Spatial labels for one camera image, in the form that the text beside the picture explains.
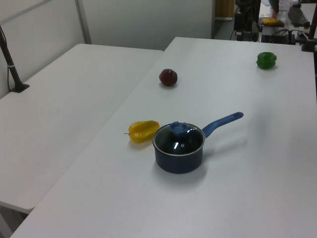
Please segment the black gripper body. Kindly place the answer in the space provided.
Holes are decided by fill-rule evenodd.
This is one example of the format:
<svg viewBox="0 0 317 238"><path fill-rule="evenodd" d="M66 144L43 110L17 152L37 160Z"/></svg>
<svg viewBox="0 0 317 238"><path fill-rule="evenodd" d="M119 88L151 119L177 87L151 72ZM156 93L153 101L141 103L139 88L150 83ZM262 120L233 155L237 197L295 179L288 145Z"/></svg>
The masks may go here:
<svg viewBox="0 0 317 238"><path fill-rule="evenodd" d="M253 7L254 0L235 0L235 4L239 7L239 12L245 12L249 7Z"/></svg>

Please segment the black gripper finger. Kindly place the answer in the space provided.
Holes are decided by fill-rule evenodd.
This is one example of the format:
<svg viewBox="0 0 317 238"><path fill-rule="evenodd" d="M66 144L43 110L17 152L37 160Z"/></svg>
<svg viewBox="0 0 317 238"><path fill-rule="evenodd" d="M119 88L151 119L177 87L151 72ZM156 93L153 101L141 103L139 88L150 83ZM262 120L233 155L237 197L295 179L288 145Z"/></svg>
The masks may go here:
<svg viewBox="0 0 317 238"><path fill-rule="evenodd" d="M249 9L247 10L246 17L245 17L245 31L252 32L252 27L253 27L253 10Z"/></svg>
<svg viewBox="0 0 317 238"><path fill-rule="evenodd" d="M241 12L235 13L234 16L234 31L242 32L243 31L243 20L244 20L244 14Z"/></svg>

